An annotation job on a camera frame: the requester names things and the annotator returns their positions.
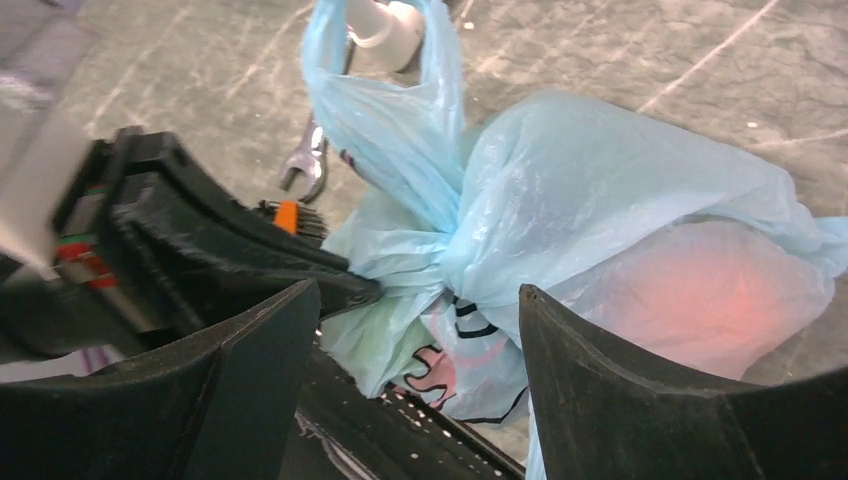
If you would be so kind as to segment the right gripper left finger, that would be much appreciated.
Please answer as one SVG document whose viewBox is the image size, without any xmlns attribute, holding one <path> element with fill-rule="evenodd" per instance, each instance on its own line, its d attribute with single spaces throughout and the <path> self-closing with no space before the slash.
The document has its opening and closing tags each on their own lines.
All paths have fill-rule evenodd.
<svg viewBox="0 0 848 480">
<path fill-rule="evenodd" d="M 302 281 L 86 377 L 1 387 L 5 479 L 276 479 L 319 323 Z"/>
</svg>

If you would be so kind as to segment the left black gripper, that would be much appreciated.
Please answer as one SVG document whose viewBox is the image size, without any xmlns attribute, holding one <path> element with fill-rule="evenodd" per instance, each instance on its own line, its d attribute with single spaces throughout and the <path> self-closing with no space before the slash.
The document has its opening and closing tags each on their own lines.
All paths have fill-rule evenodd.
<svg viewBox="0 0 848 480">
<path fill-rule="evenodd" d="M 171 132 L 36 141 L 1 173 L 1 360 L 136 354 L 217 323 L 219 296 L 306 279 L 323 318 L 381 297 L 321 244 L 241 204 Z"/>
</svg>

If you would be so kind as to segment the white pvc pipe stand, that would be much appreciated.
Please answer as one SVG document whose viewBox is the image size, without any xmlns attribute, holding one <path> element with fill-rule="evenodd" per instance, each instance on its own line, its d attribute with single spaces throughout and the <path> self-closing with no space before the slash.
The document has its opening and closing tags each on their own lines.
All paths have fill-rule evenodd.
<svg viewBox="0 0 848 480">
<path fill-rule="evenodd" d="M 426 28 L 423 14 L 401 1 L 347 1 L 346 25 L 354 44 L 389 72 L 412 63 Z"/>
</svg>

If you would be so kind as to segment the light blue plastic bag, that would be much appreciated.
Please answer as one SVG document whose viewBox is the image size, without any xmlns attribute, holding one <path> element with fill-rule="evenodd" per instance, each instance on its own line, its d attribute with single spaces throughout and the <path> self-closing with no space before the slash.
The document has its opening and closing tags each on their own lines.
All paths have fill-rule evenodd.
<svg viewBox="0 0 848 480">
<path fill-rule="evenodd" d="M 472 119 L 448 7 L 425 19 L 420 76 L 346 75 L 346 1 L 316 3 L 302 72 L 317 123 L 367 183 L 325 241 L 381 300 L 325 322 L 322 347 L 376 397 L 419 397 L 482 426 L 531 421 L 526 475 L 547 476 L 520 332 L 520 289 L 644 350 L 713 376 L 753 375 L 809 331 L 847 339 L 847 145 L 822 152 L 813 194 L 799 152 L 847 124 L 843 1 L 552 1 L 567 21 L 519 62 L 565 67 L 545 88 Z"/>
</svg>

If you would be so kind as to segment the silver combination wrench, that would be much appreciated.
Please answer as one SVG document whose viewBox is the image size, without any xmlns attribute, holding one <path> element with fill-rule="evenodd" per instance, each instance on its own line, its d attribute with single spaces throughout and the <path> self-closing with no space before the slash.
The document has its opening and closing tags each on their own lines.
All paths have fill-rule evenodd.
<svg viewBox="0 0 848 480">
<path fill-rule="evenodd" d="M 323 191 L 327 178 L 328 142 L 311 111 L 298 145 L 283 161 L 278 173 L 281 189 L 288 192 L 298 176 L 303 177 L 304 190 L 297 199 L 309 204 Z"/>
</svg>

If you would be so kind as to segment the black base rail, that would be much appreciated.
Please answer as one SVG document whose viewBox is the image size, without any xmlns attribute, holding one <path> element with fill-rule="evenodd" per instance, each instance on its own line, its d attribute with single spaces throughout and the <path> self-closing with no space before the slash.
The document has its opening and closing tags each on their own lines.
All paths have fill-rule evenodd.
<svg viewBox="0 0 848 480">
<path fill-rule="evenodd" d="M 313 348 L 283 479 L 522 479 L 525 469 L 472 428 L 398 393 L 367 399 Z"/>
</svg>

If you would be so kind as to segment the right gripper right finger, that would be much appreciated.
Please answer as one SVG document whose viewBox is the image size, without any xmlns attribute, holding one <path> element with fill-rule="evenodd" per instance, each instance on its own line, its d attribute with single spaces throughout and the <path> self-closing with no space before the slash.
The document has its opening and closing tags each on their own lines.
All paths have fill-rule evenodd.
<svg viewBox="0 0 848 480">
<path fill-rule="evenodd" d="M 775 386 L 671 362 L 520 289 L 531 400 L 551 479 L 843 479 L 847 372 Z"/>
</svg>

